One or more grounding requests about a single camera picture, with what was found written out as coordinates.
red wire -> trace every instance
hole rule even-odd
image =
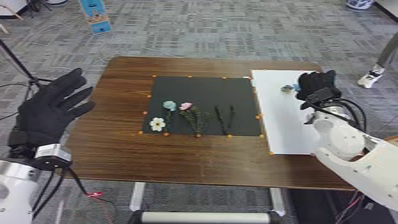
[[[106,216],[107,216],[107,220],[109,220],[109,223],[114,224],[114,221],[113,221],[113,218],[111,218],[111,215],[109,215],[109,209],[107,209],[107,204],[102,200],[98,200],[95,197],[91,197],[95,199],[95,201],[100,203],[100,205],[104,206],[104,211],[106,211]]]
[[[344,217],[345,217],[345,213],[347,213],[347,211],[351,210],[353,206],[358,204],[358,202],[360,202],[360,200],[361,200],[361,197],[363,197],[363,196],[360,196],[358,199],[356,199],[356,201],[351,203],[351,205],[349,205],[349,207],[347,207],[347,209],[345,209],[345,211],[344,211],[344,213],[342,213],[342,216],[340,216],[340,219],[338,219],[337,224],[340,224],[340,221],[342,221],[342,219],[344,219]]]

black mat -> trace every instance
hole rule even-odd
[[[209,127],[203,135],[223,135],[221,122],[217,119],[216,106],[219,105],[225,120],[230,117],[230,107],[235,107],[232,135],[258,136],[262,134],[260,121],[257,119],[258,109],[255,103],[255,93],[251,80],[246,78],[185,78],[159,77],[154,84],[154,97],[150,100],[148,115],[145,118],[143,131],[154,132],[150,122],[154,117],[166,117],[164,102],[175,101],[178,107],[191,102],[203,112],[212,114]],[[170,127],[173,134],[194,134],[191,125],[180,115],[173,113],[173,124]]]

pink flower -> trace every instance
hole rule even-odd
[[[193,103],[184,103],[180,106],[180,110],[189,110],[193,107]]]

wooden table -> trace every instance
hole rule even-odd
[[[154,76],[242,77],[251,69],[321,70],[308,62],[111,60],[68,147],[84,179],[306,189],[353,189],[312,156],[271,155],[267,138],[139,134]]]

chair leg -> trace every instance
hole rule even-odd
[[[6,29],[6,27],[4,27],[4,24],[0,23],[0,29],[4,30],[4,33],[8,33],[10,34],[10,31],[8,31],[8,29]]]

